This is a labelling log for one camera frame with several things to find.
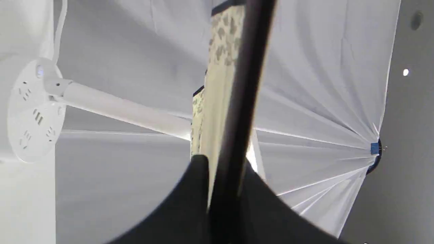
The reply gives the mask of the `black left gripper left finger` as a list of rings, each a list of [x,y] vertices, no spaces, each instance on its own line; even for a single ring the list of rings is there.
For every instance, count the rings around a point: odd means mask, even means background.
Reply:
[[[194,155],[172,192],[112,244],[209,244],[208,158]]]

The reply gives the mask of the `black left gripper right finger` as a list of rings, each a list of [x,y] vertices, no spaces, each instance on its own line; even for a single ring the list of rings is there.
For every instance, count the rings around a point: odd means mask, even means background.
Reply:
[[[342,244],[286,205],[245,161],[236,244]]]

